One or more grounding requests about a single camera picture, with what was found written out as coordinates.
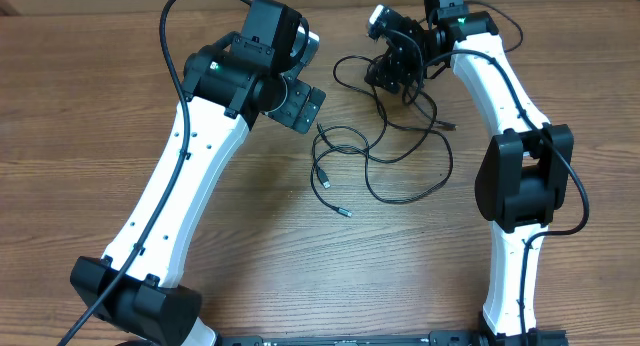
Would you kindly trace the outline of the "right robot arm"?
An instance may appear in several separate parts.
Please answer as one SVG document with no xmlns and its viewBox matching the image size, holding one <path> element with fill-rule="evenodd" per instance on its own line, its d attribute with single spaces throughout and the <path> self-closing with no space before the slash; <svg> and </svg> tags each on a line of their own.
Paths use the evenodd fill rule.
<svg viewBox="0 0 640 346">
<path fill-rule="evenodd" d="M 475 179 L 476 204 L 491 230 L 489 287 L 473 345 L 565 345 L 563 331 L 538 329 L 537 263 L 553 215 L 563 202 L 573 135 L 553 125 L 527 96 L 487 11 L 464 0 L 424 0 L 425 26 L 376 6 L 367 24 L 389 50 L 366 82 L 391 93 L 421 86 L 426 71 L 452 69 L 472 96 L 490 137 Z"/>
</svg>

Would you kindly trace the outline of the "black USB cable matte plugs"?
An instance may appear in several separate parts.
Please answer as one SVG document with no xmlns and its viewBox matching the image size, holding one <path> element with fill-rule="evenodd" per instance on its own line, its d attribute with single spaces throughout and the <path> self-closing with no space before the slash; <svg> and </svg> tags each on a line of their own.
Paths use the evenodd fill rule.
<svg viewBox="0 0 640 346">
<path fill-rule="evenodd" d="M 364 136 L 363 133 L 361 133 L 360 131 L 356 130 L 353 127 L 350 126 L 330 126 L 327 128 L 324 128 L 320 123 L 316 124 L 316 130 L 318 132 L 318 134 L 314 137 L 313 142 L 312 142 L 312 146 L 311 146 L 311 157 L 312 157 L 312 166 L 311 166 L 311 171 L 310 171 L 310 186 L 311 189 L 314 193 L 314 195 L 317 197 L 317 199 L 327 208 L 329 208 L 330 210 L 336 212 L 339 215 L 345 216 L 350 218 L 352 216 L 352 212 L 342 208 L 342 207 L 338 207 L 335 206 L 329 202 L 327 202 L 319 193 L 315 182 L 318 181 L 325 189 L 328 189 L 331 187 L 331 182 L 330 179 L 326 173 L 326 171 L 320 166 L 320 161 L 326 157 L 328 154 L 333 153 L 333 152 L 340 152 L 340 153 L 348 153 L 348 154 L 352 154 L 352 153 L 356 153 L 356 154 L 361 154 L 365 157 L 365 162 L 368 162 L 369 159 L 369 142 L 368 139 Z M 360 137 L 362 139 L 362 141 L 365 144 L 364 148 L 359 148 L 353 145 L 336 145 L 331 143 L 328 140 L 328 136 L 327 134 L 330 131 L 334 131 L 334 130 L 347 130 L 350 132 L 353 132 L 354 134 L 356 134 L 358 137 Z M 320 154 L 317 153 L 317 144 L 320 141 L 324 141 L 327 145 L 328 145 L 328 149 Z"/>
</svg>

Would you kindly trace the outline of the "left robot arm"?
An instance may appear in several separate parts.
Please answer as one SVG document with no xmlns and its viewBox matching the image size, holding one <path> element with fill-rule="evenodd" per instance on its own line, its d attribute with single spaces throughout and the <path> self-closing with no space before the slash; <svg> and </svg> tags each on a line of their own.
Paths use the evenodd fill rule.
<svg viewBox="0 0 640 346">
<path fill-rule="evenodd" d="M 325 94 L 300 79 L 319 47 L 295 9 L 248 0 L 240 31 L 191 54 L 171 78 L 179 101 L 171 135 L 128 220 L 97 258 L 70 275 L 86 315 L 134 345 L 213 345 L 201 295 L 182 285 L 193 234 L 219 177 L 265 116 L 306 133 Z"/>
</svg>

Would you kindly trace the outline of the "black USB cable metallic plugs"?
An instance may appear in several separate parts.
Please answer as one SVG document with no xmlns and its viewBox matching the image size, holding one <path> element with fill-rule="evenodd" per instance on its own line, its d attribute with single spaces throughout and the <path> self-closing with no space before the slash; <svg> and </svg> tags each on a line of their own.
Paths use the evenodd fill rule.
<svg viewBox="0 0 640 346">
<path fill-rule="evenodd" d="M 428 11 L 427 21 L 429 29 L 440 32 L 440 55 L 430 62 L 451 68 L 464 83 L 488 133 L 526 131 L 517 108 L 518 98 L 526 94 L 505 57 L 490 14 L 471 13 L 466 3 L 454 4 Z"/>
</svg>

